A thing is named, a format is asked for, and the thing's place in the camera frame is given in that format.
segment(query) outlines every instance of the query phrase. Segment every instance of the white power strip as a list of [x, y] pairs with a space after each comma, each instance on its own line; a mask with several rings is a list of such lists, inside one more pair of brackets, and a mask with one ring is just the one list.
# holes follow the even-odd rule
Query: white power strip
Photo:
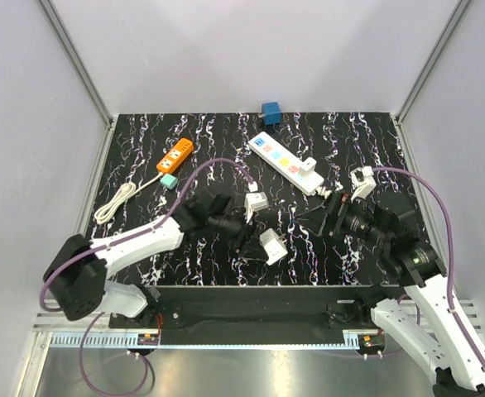
[[314, 171], [316, 161], [312, 157], [301, 161], [266, 132], [261, 132], [248, 144], [255, 153], [303, 193], [315, 194], [316, 189], [324, 182], [324, 178]]

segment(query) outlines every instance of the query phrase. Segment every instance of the blue plug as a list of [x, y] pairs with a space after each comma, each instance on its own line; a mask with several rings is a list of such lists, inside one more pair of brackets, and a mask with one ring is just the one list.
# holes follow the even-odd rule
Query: blue plug
[[261, 105], [261, 116], [266, 126], [277, 124], [281, 121], [281, 110], [277, 102], [264, 103]]

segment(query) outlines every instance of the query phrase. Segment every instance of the orange power strip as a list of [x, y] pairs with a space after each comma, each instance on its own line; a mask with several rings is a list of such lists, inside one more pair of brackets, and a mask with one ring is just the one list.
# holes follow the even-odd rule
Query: orange power strip
[[182, 138], [167, 152], [156, 168], [164, 174], [172, 174], [187, 156], [193, 153], [193, 142]]

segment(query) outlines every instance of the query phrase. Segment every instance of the power cord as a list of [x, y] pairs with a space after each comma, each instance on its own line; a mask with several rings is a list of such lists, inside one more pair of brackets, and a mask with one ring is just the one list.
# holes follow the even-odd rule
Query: power cord
[[[146, 378], [149, 376], [149, 369], [151, 370], [152, 377], [155, 378], [156, 375], [154, 373], [154, 369], [152, 366], [150, 366], [149, 361], [142, 356], [139, 353], [131, 353], [130, 351], [127, 351], [126, 354], [127, 356], [134, 355], [137, 359], [141, 359], [143, 362], [143, 365], [145, 366], [145, 373], [143, 374], [142, 381], [139, 383], [139, 385], [132, 391], [120, 395], [116, 395], [114, 393], [107, 393], [106, 391], [102, 391], [99, 389], [97, 386], [95, 386], [92, 381], [88, 378], [88, 374], [86, 373], [86, 370], [84, 369], [84, 362], [83, 362], [83, 352], [84, 352], [84, 344], [86, 342], [86, 338], [88, 337], [90, 330], [94, 326], [94, 324], [104, 315], [104, 312], [99, 313], [95, 318], [92, 320], [92, 322], [89, 324], [89, 326], [86, 328], [86, 331], [84, 332], [83, 337], [81, 338], [80, 345], [79, 345], [79, 368], [80, 368], [80, 374], [83, 376], [83, 380], [86, 383], [86, 385], [95, 393], [98, 395], [102, 395], [103, 397], [132, 397], [134, 396], [140, 389], [145, 385], [146, 383]], [[158, 321], [158, 338], [160, 337], [161, 333], [161, 322]]]
[[112, 199], [95, 212], [95, 222], [98, 225], [103, 225], [106, 222], [109, 222], [110, 219], [113, 218], [118, 208], [121, 207], [121, 204], [126, 203], [133, 195], [141, 192], [147, 186], [154, 184], [163, 175], [163, 172], [158, 173], [157, 176], [149, 180], [147, 183], [143, 184], [138, 189], [136, 188], [136, 184], [134, 184], [133, 182], [127, 182], [125, 184], [122, 184], [119, 190], [112, 197]]

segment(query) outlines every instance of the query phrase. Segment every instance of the metal floor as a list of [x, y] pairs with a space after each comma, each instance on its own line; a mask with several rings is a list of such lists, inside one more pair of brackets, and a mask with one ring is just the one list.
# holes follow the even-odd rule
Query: metal floor
[[[39, 397], [96, 395], [80, 379], [77, 349], [49, 350]], [[119, 357], [111, 349], [85, 351], [91, 381], [105, 392], [122, 394], [134, 389], [143, 376], [143, 365]], [[431, 397], [429, 381], [420, 368], [402, 354], [364, 361], [329, 356], [327, 352], [167, 351], [149, 357], [156, 372], [138, 396], [156, 397]]]

